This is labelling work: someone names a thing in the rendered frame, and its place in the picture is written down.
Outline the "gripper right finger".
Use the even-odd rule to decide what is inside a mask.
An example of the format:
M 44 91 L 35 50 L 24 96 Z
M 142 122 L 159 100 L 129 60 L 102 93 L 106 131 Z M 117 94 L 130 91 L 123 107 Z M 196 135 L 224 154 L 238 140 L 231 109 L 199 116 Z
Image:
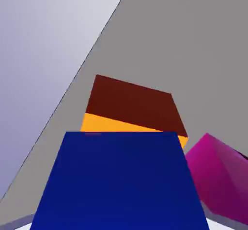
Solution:
M 207 209 L 204 209 L 204 213 L 210 230 L 248 230 L 246 224 L 213 214 Z

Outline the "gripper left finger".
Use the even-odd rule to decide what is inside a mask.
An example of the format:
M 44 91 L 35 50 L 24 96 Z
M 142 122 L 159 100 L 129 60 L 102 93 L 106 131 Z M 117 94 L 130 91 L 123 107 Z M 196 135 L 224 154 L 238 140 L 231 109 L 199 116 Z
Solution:
M 0 230 L 30 230 L 34 214 L 11 221 L 0 226 Z

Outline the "large orange box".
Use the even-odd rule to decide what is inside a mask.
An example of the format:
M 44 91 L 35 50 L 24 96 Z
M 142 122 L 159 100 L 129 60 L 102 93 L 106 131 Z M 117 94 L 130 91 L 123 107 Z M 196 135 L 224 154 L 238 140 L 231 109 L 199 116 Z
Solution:
M 81 131 L 174 131 L 188 135 L 170 93 L 97 74 Z

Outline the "large blue box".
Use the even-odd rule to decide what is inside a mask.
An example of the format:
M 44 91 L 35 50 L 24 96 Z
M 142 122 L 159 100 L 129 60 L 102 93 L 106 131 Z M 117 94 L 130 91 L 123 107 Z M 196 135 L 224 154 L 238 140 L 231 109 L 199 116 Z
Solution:
M 30 230 L 209 230 L 175 132 L 67 132 Z

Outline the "large magenta box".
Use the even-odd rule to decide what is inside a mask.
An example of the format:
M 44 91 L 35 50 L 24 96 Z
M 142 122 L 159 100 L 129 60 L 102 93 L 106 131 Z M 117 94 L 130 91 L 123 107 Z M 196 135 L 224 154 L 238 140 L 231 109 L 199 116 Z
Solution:
M 186 160 L 207 209 L 248 226 L 248 156 L 206 133 Z

